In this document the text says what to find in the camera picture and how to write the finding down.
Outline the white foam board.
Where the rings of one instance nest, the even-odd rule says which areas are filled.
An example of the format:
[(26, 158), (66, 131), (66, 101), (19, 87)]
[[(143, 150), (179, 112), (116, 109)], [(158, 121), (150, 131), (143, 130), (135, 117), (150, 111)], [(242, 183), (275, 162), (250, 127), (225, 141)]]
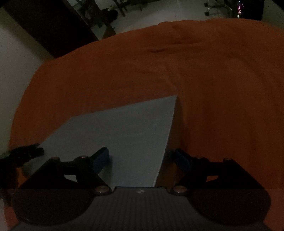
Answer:
[(153, 187), (168, 144), (176, 96), (70, 118), (41, 144), (44, 156), (25, 165), (34, 173), (49, 158), (72, 161), (102, 147), (110, 165), (100, 177), (111, 187)]

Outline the orange table cloth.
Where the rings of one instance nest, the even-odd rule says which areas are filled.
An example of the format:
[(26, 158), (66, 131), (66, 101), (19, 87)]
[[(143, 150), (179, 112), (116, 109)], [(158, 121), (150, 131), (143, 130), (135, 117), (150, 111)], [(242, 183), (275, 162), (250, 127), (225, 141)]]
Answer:
[(283, 230), (283, 29), (245, 19), (163, 22), (44, 63), (15, 112), (9, 148), (72, 116), (178, 95), (174, 145), (235, 159), (269, 192)]

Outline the office chair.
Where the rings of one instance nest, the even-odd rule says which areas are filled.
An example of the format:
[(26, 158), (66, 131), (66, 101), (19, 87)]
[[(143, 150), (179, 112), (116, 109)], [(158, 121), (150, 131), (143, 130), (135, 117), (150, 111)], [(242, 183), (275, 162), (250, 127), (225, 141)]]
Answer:
[(212, 9), (226, 9), (227, 11), (229, 11), (231, 10), (229, 3), (230, 1), (207, 0), (203, 3), (203, 5), (206, 7), (204, 14), (205, 16), (210, 16)]

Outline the rgb lit computer case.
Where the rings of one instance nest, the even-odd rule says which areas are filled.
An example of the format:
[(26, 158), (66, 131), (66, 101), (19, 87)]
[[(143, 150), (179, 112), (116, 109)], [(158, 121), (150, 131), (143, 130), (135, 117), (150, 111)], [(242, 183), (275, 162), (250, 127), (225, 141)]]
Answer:
[(243, 1), (236, 1), (234, 4), (234, 9), (235, 9), (235, 17), (236, 18), (243, 18), (244, 17), (244, 3)]

